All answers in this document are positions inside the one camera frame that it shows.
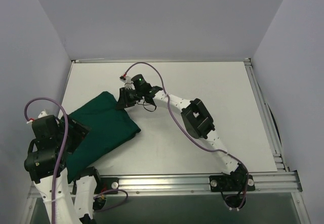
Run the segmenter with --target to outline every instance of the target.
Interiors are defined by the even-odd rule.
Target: metal frame
[[[138,62],[139,60],[76,60],[72,61],[71,69],[74,63],[115,63],[115,62]],[[174,60],[140,60],[149,63],[168,62]],[[273,153],[273,158],[278,169],[274,173],[253,173],[256,190],[248,194],[258,193],[291,193],[295,203],[296,212],[301,223],[309,224],[310,220],[302,200],[302,187],[297,172],[290,172],[286,166],[286,162],[282,155],[282,147],[277,135],[274,122],[271,117],[269,106],[259,88],[257,80],[253,73],[251,60],[244,61],[248,78],[251,83],[256,103],[262,118],[264,129],[266,131],[268,141]],[[209,176],[218,175],[214,173],[206,174],[179,174],[179,175],[121,175],[121,176],[102,176],[102,177],[118,177],[119,188],[128,191],[130,196],[167,196],[167,195],[219,195],[220,193],[212,193],[210,191]],[[36,198],[40,194],[37,189],[32,186],[29,191],[26,209],[21,223],[29,223],[33,212]]]

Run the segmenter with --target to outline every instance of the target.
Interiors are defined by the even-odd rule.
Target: wire
[[[27,121],[29,121],[29,118],[28,118],[28,115],[27,115],[27,109],[28,109],[29,105],[32,102],[35,102],[35,101],[38,101],[38,100],[46,100],[46,101],[50,101],[50,102],[56,104],[62,110],[64,121],[68,122],[67,114],[66,114],[64,108],[62,107],[62,105],[60,103],[58,103],[57,101],[55,101],[54,99],[50,99],[50,98],[47,98],[47,97],[35,98],[35,99],[30,100],[26,104],[26,106],[24,108],[24,115],[25,115],[25,118],[26,118]],[[68,129],[69,129],[69,126],[68,126],[68,123],[66,123],[65,124],[65,130],[64,130],[64,136],[63,136],[63,140],[62,140],[62,145],[61,145],[60,152],[59,152],[59,155],[57,156],[57,160],[56,160],[55,167],[54,167],[54,173],[53,173],[53,179],[52,179],[52,200],[53,200],[52,201],[52,222],[51,222],[52,224],[55,224],[55,213],[56,213],[56,211],[55,211],[56,177],[57,177],[57,172],[58,172],[58,169],[59,169],[59,166],[60,166],[60,161],[61,161],[61,158],[62,158],[62,155],[63,155],[63,152],[64,152]]]
[[[96,198],[98,198],[99,196],[102,196],[102,195],[107,194],[107,193],[113,193],[113,192],[118,192],[118,191],[119,191],[119,192],[123,192],[123,193],[126,194],[126,197],[124,198],[123,201],[120,201],[119,203],[117,203],[117,204],[115,204],[115,205],[108,206],[108,207],[106,207],[106,208],[102,208],[102,209],[100,209],[100,210],[96,210],[95,212],[107,211],[107,210],[110,210],[110,209],[112,209],[112,208],[115,208],[115,207],[118,207],[118,206],[124,204],[124,203],[127,201],[127,199],[128,199],[128,193],[127,193],[127,191],[125,191],[125,190],[106,190],[106,191],[100,193],[99,195],[96,195],[95,197],[93,197],[93,199],[96,199]]]
[[[138,103],[138,102],[137,102],[136,104],[137,104],[137,105],[142,105],[142,106],[149,106],[149,105],[151,105],[151,104],[144,104],[144,103],[143,103],[143,104],[140,104],[140,103]]]
[[[57,121],[58,123],[61,122],[60,119],[59,119],[58,117],[56,117],[56,116],[55,116],[55,119],[56,119],[56,121]]]
[[[197,147],[199,147],[200,149],[206,151],[206,152],[223,152],[224,154],[227,154],[228,156],[230,156],[231,158],[233,158],[234,160],[236,160],[237,162],[239,162],[242,167],[245,169],[246,171],[246,175],[249,176],[249,171],[247,169],[247,167],[243,164],[243,162],[241,160],[239,160],[238,158],[236,158],[235,156],[233,156],[232,154],[229,154],[228,152],[222,150],[222,149],[215,149],[215,150],[210,150],[208,148],[205,148],[203,146],[201,146],[199,143],[197,143],[188,133],[187,131],[181,126],[181,124],[178,122],[178,120],[176,119],[176,117],[174,116],[172,110],[171,110],[171,106],[170,106],[170,96],[168,95],[167,93],[167,90],[166,90],[166,87],[164,85],[164,82],[163,82],[163,78],[161,76],[161,74],[159,73],[158,70],[156,70],[156,68],[146,62],[136,62],[134,63],[133,65],[131,65],[125,72],[125,75],[129,72],[129,70],[134,67],[135,65],[138,65],[138,64],[144,64],[144,65],[147,65],[149,67],[151,67],[154,71],[156,71],[156,73],[158,74],[158,76],[160,77],[160,80],[161,80],[161,84],[162,84],[162,89],[163,89],[163,92],[166,94],[166,96],[168,97],[168,111],[173,119],[173,121],[175,122],[175,124],[178,126],[178,128],[185,134],[185,136],[192,142],[194,143]],[[240,205],[238,206],[238,209],[240,209],[243,205],[244,205],[244,202],[245,202],[245,199],[246,199],[246,196],[247,196],[247,190],[248,190],[248,181],[249,181],[249,177],[247,177],[247,181],[246,181],[246,184],[245,184],[245,187],[244,187],[244,190],[243,190],[243,198],[242,198],[242,201],[240,203]]]
[[[241,192],[242,191],[244,191],[244,189],[245,189],[245,185],[244,185],[244,183],[245,183],[245,178],[242,180],[242,188],[241,188],[241,190],[237,193],[237,194],[235,194],[235,195],[226,195],[226,196],[224,196],[224,194],[223,194],[223,192],[222,191],[220,191],[221,192],[221,195],[222,195],[222,198],[223,198],[223,200],[224,200],[224,202],[225,202],[225,205],[227,206],[227,207],[229,207],[229,208],[236,208],[236,206],[237,206],[237,201],[239,201],[240,200],[240,194],[241,194]],[[243,200],[241,200],[241,203],[245,203],[246,202],[246,198]]]
[[[156,110],[156,105],[153,105],[154,106],[154,109],[153,110],[149,110],[149,109],[147,109],[145,106],[149,106],[149,105],[152,105],[152,104],[139,104],[138,102],[136,103],[136,104],[138,104],[138,105],[142,105],[143,106],[143,108],[146,110],[146,111],[148,111],[148,112],[154,112],[155,110]]]

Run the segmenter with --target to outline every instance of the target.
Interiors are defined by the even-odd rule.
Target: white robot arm
[[[156,107],[163,107],[182,116],[186,135],[203,143],[206,149],[213,152],[218,167],[224,174],[234,172],[238,167],[238,161],[227,154],[227,149],[219,138],[213,125],[213,118],[205,108],[201,100],[187,100],[172,94],[166,94],[159,86],[151,86],[142,74],[130,78],[122,75],[120,80],[125,87],[120,88],[120,96],[117,109],[134,106],[138,101],[144,100]]]
[[[172,112],[181,115],[181,113],[190,107],[190,100],[182,99],[180,97],[170,95],[170,106]],[[163,107],[168,109],[168,97],[163,91],[159,91],[156,93],[155,97],[153,98],[154,103],[157,107]],[[221,149],[225,152],[227,152],[227,149],[223,142],[220,140],[216,130],[211,130],[207,134],[207,138],[199,137],[198,140],[200,140],[203,145],[211,150],[217,150]],[[235,171],[237,168],[238,162],[228,156],[227,154],[224,154],[223,152],[215,152],[213,153],[213,156],[215,157],[215,160],[217,162],[217,166],[222,170],[225,174],[230,174],[232,171]]]
[[[67,168],[64,168],[60,174],[56,178],[56,199],[54,200],[56,204],[56,223],[95,223],[93,220],[93,196],[97,187],[95,177],[84,176],[76,181],[77,191],[73,204],[67,183]],[[50,220],[52,219],[52,179],[53,175],[42,178],[40,183],[33,182],[43,198]]]

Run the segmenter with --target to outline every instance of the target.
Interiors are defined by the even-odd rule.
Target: glass panel
[[[122,200],[108,197],[107,205]],[[222,198],[206,196],[130,197],[128,202],[106,212],[95,213],[97,224],[104,223],[248,223],[299,224],[290,193],[249,194],[239,212],[228,211]],[[48,224],[41,198],[37,199],[31,224]]]

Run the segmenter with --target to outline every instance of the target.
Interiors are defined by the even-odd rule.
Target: screw
[[[211,181],[211,186],[212,187],[216,187],[217,186],[217,181],[216,180],[212,180]]]
[[[249,179],[248,186],[253,186],[253,185],[254,185],[254,181],[252,179]]]
[[[112,188],[113,190],[116,190],[116,189],[118,188],[118,183],[117,183],[117,182],[113,182],[113,183],[111,184],[111,188]]]

